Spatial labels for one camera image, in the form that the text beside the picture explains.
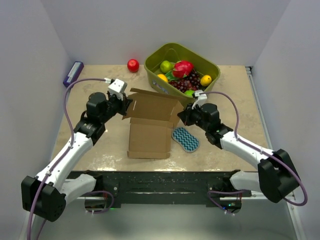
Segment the brown cardboard paper box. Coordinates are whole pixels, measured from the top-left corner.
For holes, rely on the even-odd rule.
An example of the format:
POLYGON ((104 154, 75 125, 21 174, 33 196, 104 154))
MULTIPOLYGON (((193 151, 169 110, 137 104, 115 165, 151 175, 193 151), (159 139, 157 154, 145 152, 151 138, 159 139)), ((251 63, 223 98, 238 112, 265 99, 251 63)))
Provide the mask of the brown cardboard paper box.
POLYGON ((123 119, 130 118, 127 156, 131 159, 167 159, 171 155, 172 132, 184 109, 183 98, 131 88, 132 99, 123 119))

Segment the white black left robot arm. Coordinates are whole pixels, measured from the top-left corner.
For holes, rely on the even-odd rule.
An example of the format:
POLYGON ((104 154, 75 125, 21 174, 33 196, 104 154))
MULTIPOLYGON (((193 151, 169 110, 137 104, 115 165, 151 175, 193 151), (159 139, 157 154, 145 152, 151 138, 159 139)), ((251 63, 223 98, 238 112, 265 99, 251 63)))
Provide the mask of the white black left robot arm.
POLYGON ((47 221, 55 222, 63 213, 70 193, 63 185, 70 172, 104 134, 105 124, 115 115, 126 116, 133 99, 124 93, 102 92, 88 97, 86 109, 71 129, 71 137, 57 156, 35 177, 26 176, 21 182, 22 207, 47 221))

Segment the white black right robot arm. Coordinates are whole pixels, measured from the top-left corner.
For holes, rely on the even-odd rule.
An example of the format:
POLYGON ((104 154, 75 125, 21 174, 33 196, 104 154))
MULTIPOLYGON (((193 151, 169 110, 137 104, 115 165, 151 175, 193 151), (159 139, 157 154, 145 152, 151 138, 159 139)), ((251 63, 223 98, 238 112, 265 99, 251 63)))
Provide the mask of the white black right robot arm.
POLYGON ((235 170, 225 177, 218 189, 227 196, 233 197, 239 191, 255 191, 278 203, 299 187, 298 173, 285 150, 274 151, 236 138, 234 130, 221 122, 215 104, 195 107, 188 104, 177 115, 185 126, 201 128, 212 145, 233 153, 256 169, 255 172, 235 170))

